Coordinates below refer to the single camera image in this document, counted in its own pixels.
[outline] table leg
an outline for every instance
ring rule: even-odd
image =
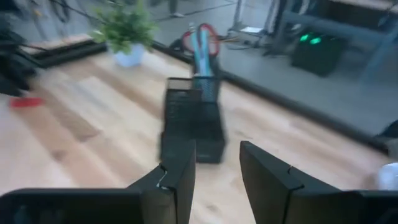
[[[292,11],[295,0],[287,0],[285,9],[282,11],[282,17],[280,18],[279,28],[276,30],[276,36],[274,43],[272,43],[271,54],[277,54],[280,52],[280,46],[283,43],[284,32],[286,30],[287,21],[284,17],[285,11]]]
[[[380,64],[382,63],[384,57],[388,53],[389,49],[393,46],[394,40],[398,36],[398,22],[396,22],[394,28],[390,33],[386,35],[386,37],[379,44],[379,47],[373,53],[369,63],[366,65],[365,69],[362,72],[360,83],[363,85],[365,83],[369,83],[371,80],[371,76],[377,71]]]
[[[268,16],[267,16],[266,22],[264,23],[264,30],[267,32],[269,31],[268,29],[271,26],[271,22],[273,22],[272,16],[274,15],[274,10],[275,10],[277,1],[279,1],[279,0],[271,0],[271,5],[269,6]]]
[[[243,7],[244,7],[245,2],[246,2],[246,0],[238,0],[238,2],[236,3],[236,9],[235,9],[232,30],[238,29],[239,26],[241,25]]]

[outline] black electronic device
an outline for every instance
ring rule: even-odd
[[[1,224],[188,224],[195,145],[126,189],[22,189],[0,197]]]
[[[245,141],[240,162],[256,223],[398,223],[398,192],[340,191]]]
[[[326,76],[337,66],[347,40],[307,29],[298,40],[291,64],[319,76]]]

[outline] red object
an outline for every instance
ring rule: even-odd
[[[200,40],[199,30],[207,30],[208,35],[210,35],[209,36],[210,41],[208,42],[209,55],[213,56],[213,57],[217,56],[218,53],[220,52],[220,42],[218,40],[218,34],[214,30],[213,26],[211,26],[210,24],[207,24],[207,23],[200,24],[197,28],[198,40]],[[188,30],[187,32],[185,32],[182,35],[181,39],[182,39],[182,44],[184,45],[185,49],[187,49],[191,53],[194,53],[195,50],[193,49],[191,34],[192,34],[192,32],[190,30]]]
[[[21,97],[21,98],[13,98],[9,102],[9,106],[11,108],[26,108],[26,107],[34,107],[40,106],[43,104],[43,100],[38,97]]]

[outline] wooden table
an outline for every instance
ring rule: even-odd
[[[188,65],[161,53],[121,68],[99,54],[43,71],[35,93],[46,104],[10,110],[0,98],[0,192],[21,187],[126,187],[158,163],[167,77]],[[248,140],[340,189],[368,189],[382,154],[224,83],[229,143],[220,165],[197,164],[191,223],[254,223],[241,178]]]

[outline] black wire basket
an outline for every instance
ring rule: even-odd
[[[211,77],[169,78],[164,102],[160,159],[175,146],[194,140],[197,162],[219,163],[225,147],[220,108],[220,81]]]

